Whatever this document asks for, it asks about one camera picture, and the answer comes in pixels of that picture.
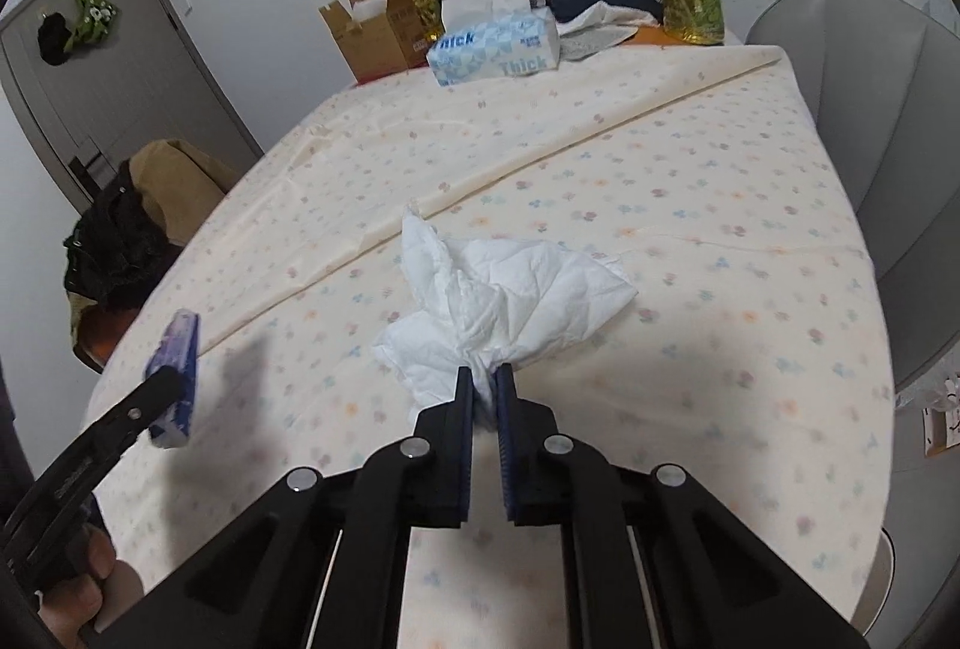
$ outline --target thick tissue box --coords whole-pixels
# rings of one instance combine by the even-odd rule
[[[426,61],[441,86],[531,75],[557,69],[560,37],[552,18],[514,13],[445,34],[427,52]]]

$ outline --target metal screw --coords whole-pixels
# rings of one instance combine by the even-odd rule
[[[317,484],[317,473],[309,467],[298,467],[287,476],[287,486],[293,491],[307,491]]]
[[[573,451],[573,441],[565,435],[551,435],[544,441],[544,448],[551,454],[569,454]]]
[[[661,465],[656,469],[656,480],[664,486],[683,486],[686,470],[679,465]]]
[[[407,438],[400,443],[400,453],[404,457],[416,460],[430,452],[430,441],[425,438]]]

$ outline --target floral tablecloth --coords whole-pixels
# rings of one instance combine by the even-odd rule
[[[887,497],[889,353],[872,265],[779,49],[614,49],[529,79],[427,71],[322,104],[213,214],[104,371],[141,379],[174,310],[203,320],[188,446],[138,441],[97,492],[148,587],[287,470],[359,467],[408,434],[371,356],[413,302],[400,217],[619,256],[638,295],[517,376],[618,465],[678,462],[849,617]],[[496,436],[472,514],[416,530],[400,646],[565,642],[559,534],[517,529]]]

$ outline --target finger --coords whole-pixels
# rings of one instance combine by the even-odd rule
[[[100,581],[107,579],[117,562],[117,553],[109,536],[99,527],[90,527],[90,540],[86,546],[86,560],[90,572]]]
[[[109,579],[104,581],[104,607],[94,625],[102,633],[120,614],[143,597],[143,582],[136,571],[123,560],[117,560]]]
[[[96,582],[83,574],[57,584],[43,595],[40,619],[54,633],[57,641],[72,649],[78,643],[80,627],[96,617],[103,602]]]

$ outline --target door handle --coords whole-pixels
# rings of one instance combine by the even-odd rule
[[[100,188],[99,184],[97,184],[97,181],[93,179],[93,176],[90,175],[88,168],[103,155],[104,154],[101,154],[99,151],[96,152],[94,157],[91,158],[86,164],[83,164],[79,157],[73,157],[69,162],[67,162],[67,167],[69,168],[70,172],[73,173],[73,176],[77,179],[78,184],[83,186],[83,189],[85,189],[85,192],[88,193],[91,200],[96,199],[96,196],[102,191],[102,189]]]

